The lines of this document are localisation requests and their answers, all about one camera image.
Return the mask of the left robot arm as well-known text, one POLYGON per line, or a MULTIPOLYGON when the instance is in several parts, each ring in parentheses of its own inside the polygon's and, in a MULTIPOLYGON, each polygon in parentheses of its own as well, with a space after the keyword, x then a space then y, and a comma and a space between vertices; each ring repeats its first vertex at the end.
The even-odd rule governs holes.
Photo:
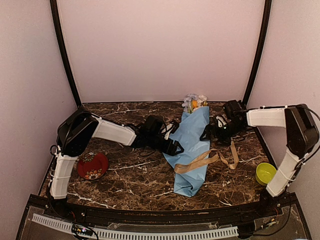
POLYGON ((67 198, 73 167, 94 140, 118 143, 133 149, 150 148, 165 155, 177 156, 184 152, 184 148, 178 140, 171 139, 170 134, 178 127, 176 121, 167 124, 155 115, 149 115, 139 124, 118 124, 80 106, 58 127, 56 143, 50 148, 55 161, 48 187, 48 194, 54 199, 51 210, 60 218, 67 218, 71 213, 70 206, 63 200, 67 198))

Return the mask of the beige satin ribbon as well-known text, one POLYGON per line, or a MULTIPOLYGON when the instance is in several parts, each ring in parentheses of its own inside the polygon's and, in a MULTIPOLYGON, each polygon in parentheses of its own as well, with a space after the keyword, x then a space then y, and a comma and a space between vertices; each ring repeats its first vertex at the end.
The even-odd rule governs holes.
POLYGON ((181 164, 181 163, 175 164, 173 168, 174 172, 176 174, 185 174, 193 170, 196 170, 198 168, 204 167, 206 165, 213 164, 218 160, 221 160, 231 170, 235 170, 239 164, 239 156, 235 146, 235 141, 233 139, 231 140, 231 143, 230 143, 230 150, 232 153, 233 163, 229 163, 221 152, 215 154, 212 157, 208 157, 212 151, 215 151, 215 149, 212 148, 208 151, 203 152, 199 156, 197 156, 189 164, 181 164))

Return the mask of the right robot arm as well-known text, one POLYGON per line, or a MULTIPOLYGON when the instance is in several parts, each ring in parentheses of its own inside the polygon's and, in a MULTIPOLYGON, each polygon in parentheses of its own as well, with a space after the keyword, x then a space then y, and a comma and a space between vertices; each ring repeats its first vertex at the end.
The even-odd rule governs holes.
POLYGON ((306 104, 261 106, 247 109, 237 100, 223 105, 227 122, 216 116, 200 136, 200 140, 215 139, 220 144, 231 144, 232 137, 247 128, 261 132, 271 154, 282 153, 276 161, 277 171, 266 185, 272 197, 280 196, 294 182, 302 166, 320 150, 320 116, 306 104))

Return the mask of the blue wrapping paper sheet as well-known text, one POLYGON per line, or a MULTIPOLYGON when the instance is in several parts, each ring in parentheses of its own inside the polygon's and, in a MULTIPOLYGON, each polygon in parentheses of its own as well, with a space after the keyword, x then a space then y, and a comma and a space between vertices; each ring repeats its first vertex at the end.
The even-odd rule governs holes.
MULTIPOLYGON (((184 151, 175 156, 164 154, 165 159, 172 168, 174 168, 176 164, 187 165, 200 154, 210 149, 210 142, 208 140, 200 140, 200 136, 209 123, 210 108, 208 106, 200 107, 193 113, 182 113, 179 128, 169 137, 172 140, 178 141, 184 148, 184 151)), ((176 173, 173 192, 186 197, 196 195, 205 181, 206 173, 206 165, 187 173, 176 173)))

